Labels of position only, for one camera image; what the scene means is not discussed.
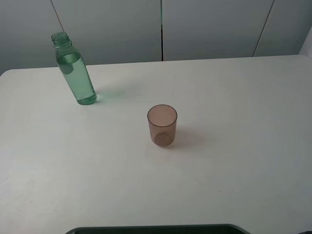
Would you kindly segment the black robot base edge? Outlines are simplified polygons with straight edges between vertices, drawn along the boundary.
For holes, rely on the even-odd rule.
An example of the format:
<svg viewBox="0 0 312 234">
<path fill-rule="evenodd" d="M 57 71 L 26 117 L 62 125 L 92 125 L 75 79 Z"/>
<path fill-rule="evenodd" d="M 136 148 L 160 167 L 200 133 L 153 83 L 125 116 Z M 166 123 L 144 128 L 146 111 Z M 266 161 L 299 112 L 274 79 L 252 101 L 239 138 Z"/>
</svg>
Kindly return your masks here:
<svg viewBox="0 0 312 234">
<path fill-rule="evenodd" d="M 232 224 L 80 227 L 69 234 L 246 234 L 247 231 Z"/>
</svg>

